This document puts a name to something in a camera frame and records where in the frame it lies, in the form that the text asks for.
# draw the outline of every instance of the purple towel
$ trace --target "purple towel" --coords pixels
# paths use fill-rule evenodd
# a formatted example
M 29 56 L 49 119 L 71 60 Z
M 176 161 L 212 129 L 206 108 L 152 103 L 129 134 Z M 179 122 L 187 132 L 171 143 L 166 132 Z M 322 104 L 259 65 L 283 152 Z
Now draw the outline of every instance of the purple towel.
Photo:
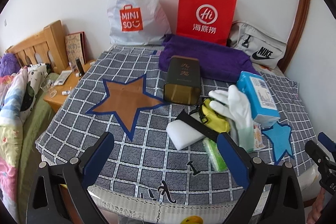
M 159 68 L 163 71 L 168 71 L 173 55 L 181 55 L 197 58 L 204 78 L 237 83 L 242 71 L 259 75 L 250 57 L 240 50 L 179 35 L 170 35 L 163 45 L 165 49 L 159 57 Z

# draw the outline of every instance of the checkered tablecloth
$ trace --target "checkered tablecloth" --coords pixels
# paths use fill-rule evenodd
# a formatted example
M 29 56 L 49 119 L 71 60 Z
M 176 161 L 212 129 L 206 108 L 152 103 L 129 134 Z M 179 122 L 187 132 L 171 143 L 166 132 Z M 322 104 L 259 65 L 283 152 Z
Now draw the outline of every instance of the checkered tablecloth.
M 212 170 L 202 142 L 177 151 L 165 129 L 182 109 L 191 107 L 170 104 L 148 111 L 141 111 L 131 142 L 113 115 L 92 115 L 85 112 L 105 96 L 102 78 L 127 83 L 147 74 L 146 91 L 163 97 L 166 73 L 158 69 L 156 51 L 116 47 L 103 52 L 71 92 L 53 121 L 36 141 L 38 150 L 50 161 L 61 164 L 71 157 L 81 156 L 100 135 L 109 131 L 115 137 L 115 147 L 110 154 L 96 185 L 127 196 L 174 202 L 183 205 L 207 205 L 239 199 L 239 187 L 229 171 Z M 292 127 L 290 139 L 294 158 L 286 155 L 297 175 L 312 165 L 305 153 L 305 143 L 315 134 L 305 108 L 298 96 L 298 84 L 285 77 L 262 73 L 271 90 L 281 115 L 280 123 Z M 202 79 L 202 95 L 210 90 L 227 90 L 230 84 Z M 251 153 L 266 163 L 273 163 L 272 144 L 263 136 L 265 149 Z M 193 176 L 190 165 L 200 171 Z M 158 188 L 167 186 L 160 195 Z

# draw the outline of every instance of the yellow object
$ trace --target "yellow object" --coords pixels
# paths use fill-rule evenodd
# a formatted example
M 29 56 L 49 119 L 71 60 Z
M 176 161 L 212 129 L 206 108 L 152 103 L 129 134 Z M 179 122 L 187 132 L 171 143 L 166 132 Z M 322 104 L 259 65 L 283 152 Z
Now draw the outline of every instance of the yellow object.
M 188 216 L 181 224 L 203 224 L 203 219 L 199 216 Z
M 206 122 L 205 125 L 208 128 L 211 128 L 212 130 L 222 133 L 222 132 L 229 132 L 230 131 L 230 124 L 227 121 L 227 119 L 214 112 L 210 106 L 209 103 L 211 102 L 211 99 L 207 98 L 203 101 L 203 104 L 201 106 L 203 115 L 205 117 L 202 117 L 202 122 Z

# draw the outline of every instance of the star with blue border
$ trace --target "star with blue border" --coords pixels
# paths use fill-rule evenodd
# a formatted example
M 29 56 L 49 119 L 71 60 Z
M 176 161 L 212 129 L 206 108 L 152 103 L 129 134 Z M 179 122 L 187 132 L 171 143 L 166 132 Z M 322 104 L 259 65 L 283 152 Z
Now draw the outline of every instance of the star with blue border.
M 146 74 L 127 83 L 102 80 L 106 97 L 86 114 L 113 114 L 131 141 L 140 111 L 166 104 L 161 98 L 146 92 Z
M 294 158 L 290 142 L 292 128 L 288 124 L 276 122 L 272 127 L 262 129 L 261 131 L 272 143 L 275 165 L 278 165 L 281 159 L 285 156 L 286 152 L 291 158 Z

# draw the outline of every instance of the human hand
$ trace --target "human hand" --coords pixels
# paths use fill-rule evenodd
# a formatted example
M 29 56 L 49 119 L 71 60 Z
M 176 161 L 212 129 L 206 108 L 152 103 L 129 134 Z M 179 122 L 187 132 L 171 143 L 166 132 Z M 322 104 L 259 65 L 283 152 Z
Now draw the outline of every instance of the human hand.
M 321 211 L 323 209 L 323 201 L 324 201 L 325 191 L 326 190 L 321 187 L 321 190 L 320 190 L 319 194 L 317 195 L 317 198 L 316 198 L 315 202 L 312 205 L 312 210 L 308 214 L 307 224 L 314 224 L 319 219 L 319 217 L 321 216 Z

